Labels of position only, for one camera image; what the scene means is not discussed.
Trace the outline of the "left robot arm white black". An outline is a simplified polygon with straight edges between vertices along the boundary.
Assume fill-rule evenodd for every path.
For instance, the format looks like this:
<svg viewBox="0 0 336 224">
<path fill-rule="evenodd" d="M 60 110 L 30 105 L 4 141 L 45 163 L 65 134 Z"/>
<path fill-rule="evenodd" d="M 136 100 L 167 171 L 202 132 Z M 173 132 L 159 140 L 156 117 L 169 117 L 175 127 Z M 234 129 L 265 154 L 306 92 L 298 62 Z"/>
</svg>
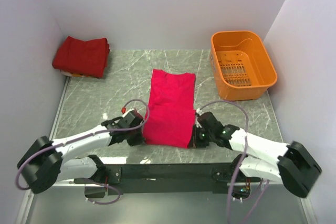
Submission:
<svg viewBox="0 0 336 224">
<path fill-rule="evenodd" d="M 20 174 L 34 194 L 49 189 L 54 183 L 68 179 L 84 179 L 93 183 L 114 183 L 108 168 L 96 155 L 80 158 L 90 150 L 127 141 L 130 146 L 142 143 L 143 117 L 137 110 L 106 120 L 96 127 L 70 137 L 50 140 L 38 138 L 17 164 Z"/>
</svg>

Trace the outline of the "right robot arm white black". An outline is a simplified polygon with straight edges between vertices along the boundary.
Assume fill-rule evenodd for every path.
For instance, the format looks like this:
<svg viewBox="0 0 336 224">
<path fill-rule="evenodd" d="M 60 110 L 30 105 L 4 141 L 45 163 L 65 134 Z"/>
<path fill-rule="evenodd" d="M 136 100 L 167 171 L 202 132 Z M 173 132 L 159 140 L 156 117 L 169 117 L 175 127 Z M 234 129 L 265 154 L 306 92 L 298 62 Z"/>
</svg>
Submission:
<svg viewBox="0 0 336 224">
<path fill-rule="evenodd" d="M 189 146 L 205 148 L 210 143 L 246 154 L 243 159 L 237 156 L 227 169 L 214 170 L 212 177 L 217 182 L 260 178 L 282 183 L 293 195 L 306 198 L 322 173 L 320 165 L 299 142 L 274 142 L 231 124 L 222 125 L 212 112 L 197 113 Z"/>
</svg>

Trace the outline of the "pink t shirt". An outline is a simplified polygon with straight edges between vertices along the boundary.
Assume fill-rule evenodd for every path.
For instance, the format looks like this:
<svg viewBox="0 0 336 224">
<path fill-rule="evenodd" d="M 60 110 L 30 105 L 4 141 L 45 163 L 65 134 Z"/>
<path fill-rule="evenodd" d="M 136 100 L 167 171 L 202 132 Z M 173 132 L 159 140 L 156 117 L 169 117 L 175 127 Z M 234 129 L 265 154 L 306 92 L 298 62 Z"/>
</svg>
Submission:
<svg viewBox="0 0 336 224">
<path fill-rule="evenodd" d="M 195 123 L 196 74 L 171 74 L 154 69 L 143 127 L 147 145 L 188 148 Z"/>
</svg>

